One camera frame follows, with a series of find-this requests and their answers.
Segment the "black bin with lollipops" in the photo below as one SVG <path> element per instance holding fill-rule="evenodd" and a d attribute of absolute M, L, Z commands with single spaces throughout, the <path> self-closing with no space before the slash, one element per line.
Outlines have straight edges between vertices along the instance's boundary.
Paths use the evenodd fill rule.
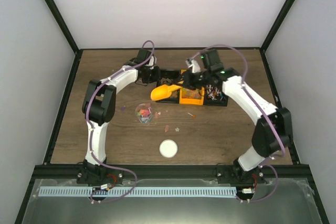
<path fill-rule="evenodd" d="M 227 106 L 228 96 L 215 86 L 207 85 L 204 93 L 204 105 Z"/>

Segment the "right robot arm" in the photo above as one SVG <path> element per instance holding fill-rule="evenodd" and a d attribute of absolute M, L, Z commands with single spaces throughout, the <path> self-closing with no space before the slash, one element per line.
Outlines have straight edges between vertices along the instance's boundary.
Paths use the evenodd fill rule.
<path fill-rule="evenodd" d="M 208 85 L 221 88 L 251 118 L 255 129 L 251 147 L 233 162 L 233 177 L 244 184 L 252 177 L 252 171 L 266 160 L 283 157 L 292 138 L 291 114 L 286 108 L 278 108 L 262 98 L 245 81 L 247 72 L 239 74 L 233 68 L 225 68 L 216 49 L 206 48 L 197 53 L 202 59 L 201 70 L 194 57 L 186 60 L 187 70 L 174 80 L 174 84 L 196 90 Z"/>

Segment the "black bin with popsicle candies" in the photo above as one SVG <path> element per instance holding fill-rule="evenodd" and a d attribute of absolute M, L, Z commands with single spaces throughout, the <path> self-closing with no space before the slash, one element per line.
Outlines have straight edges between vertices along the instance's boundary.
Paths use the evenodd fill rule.
<path fill-rule="evenodd" d="M 156 87 L 159 87 L 163 84 L 167 84 L 168 86 L 171 85 L 173 81 L 179 77 L 180 74 L 180 70 L 160 69 L 160 78 L 156 82 Z M 180 91 L 175 90 L 168 98 L 158 100 L 157 102 L 179 104 L 179 100 Z"/>

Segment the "orange plastic scoop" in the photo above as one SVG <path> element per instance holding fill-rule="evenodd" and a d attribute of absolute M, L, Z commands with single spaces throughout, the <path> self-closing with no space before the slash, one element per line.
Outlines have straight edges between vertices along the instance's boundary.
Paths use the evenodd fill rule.
<path fill-rule="evenodd" d="M 170 86 L 164 84 L 164 85 L 154 88 L 150 94 L 150 98 L 152 101 L 167 99 L 171 96 L 171 94 L 174 91 L 179 90 L 181 88 L 182 86 L 178 86 L 174 84 Z"/>

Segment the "yellow bin with star candies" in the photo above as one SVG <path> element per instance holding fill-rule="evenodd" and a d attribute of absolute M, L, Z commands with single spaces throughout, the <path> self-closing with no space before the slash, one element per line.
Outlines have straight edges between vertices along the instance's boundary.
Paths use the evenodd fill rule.
<path fill-rule="evenodd" d="M 179 104 L 186 105 L 204 105 L 205 88 L 190 90 L 187 88 L 181 88 L 179 90 Z"/>

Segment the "clear plastic cup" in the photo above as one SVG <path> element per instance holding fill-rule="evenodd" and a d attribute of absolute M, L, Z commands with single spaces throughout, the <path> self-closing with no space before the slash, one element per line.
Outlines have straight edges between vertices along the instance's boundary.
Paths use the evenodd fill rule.
<path fill-rule="evenodd" d="M 141 103 L 135 108 L 135 116 L 141 124 L 148 125 L 153 118 L 153 108 L 150 103 Z"/>

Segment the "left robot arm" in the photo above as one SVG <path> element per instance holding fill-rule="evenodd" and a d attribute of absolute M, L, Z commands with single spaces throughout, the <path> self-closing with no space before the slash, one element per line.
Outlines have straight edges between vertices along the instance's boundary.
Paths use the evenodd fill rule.
<path fill-rule="evenodd" d="M 114 74 L 101 80 L 91 80 L 82 104 L 88 128 L 88 147 L 81 173 L 89 182 L 102 184 L 107 179 L 106 134 L 112 120 L 118 92 L 141 79 L 145 84 L 156 82 L 160 69 L 154 53 L 140 49 Z"/>

